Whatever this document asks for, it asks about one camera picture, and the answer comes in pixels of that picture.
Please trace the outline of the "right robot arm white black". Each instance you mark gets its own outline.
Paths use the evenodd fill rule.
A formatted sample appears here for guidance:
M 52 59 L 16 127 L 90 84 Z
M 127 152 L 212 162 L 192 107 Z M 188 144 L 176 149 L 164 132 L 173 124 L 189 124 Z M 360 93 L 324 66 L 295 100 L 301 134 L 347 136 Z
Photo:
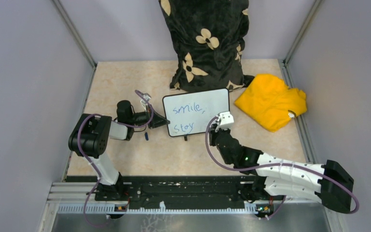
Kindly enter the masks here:
M 354 214 L 360 208 L 353 193 L 353 177 L 334 160 L 309 164 L 280 159 L 241 145 L 230 130 L 216 125 L 206 129 L 205 145 L 210 158 L 221 168 L 265 179 L 253 185 L 258 199 L 269 195 L 296 196 L 343 214 Z

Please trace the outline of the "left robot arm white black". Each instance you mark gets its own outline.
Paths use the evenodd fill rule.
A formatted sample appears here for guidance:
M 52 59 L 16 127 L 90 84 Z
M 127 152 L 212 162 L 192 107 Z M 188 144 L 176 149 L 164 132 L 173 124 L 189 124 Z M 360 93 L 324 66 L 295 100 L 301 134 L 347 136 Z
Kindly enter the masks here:
M 161 114 L 149 106 L 143 112 L 134 112 L 130 101 L 117 103 L 117 118 L 82 114 L 73 132 L 68 146 L 78 156 L 87 159 L 98 177 L 98 191 L 103 191 L 114 200 L 120 200 L 126 193 L 120 172 L 112 165 L 106 147 L 109 139 L 129 141 L 136 128 L 150 129 L 166 126 L 170 123 Z

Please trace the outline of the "small whiteboard black frame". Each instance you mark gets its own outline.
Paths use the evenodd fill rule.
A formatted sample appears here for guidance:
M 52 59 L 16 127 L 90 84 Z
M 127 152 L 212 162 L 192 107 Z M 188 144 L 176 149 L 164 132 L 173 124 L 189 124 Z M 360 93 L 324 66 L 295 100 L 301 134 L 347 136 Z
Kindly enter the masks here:
M 226 88 L 196 93 L 167 95 L 162 98 L 170 137 L 204 133 L 209 121 L 230 110 Z

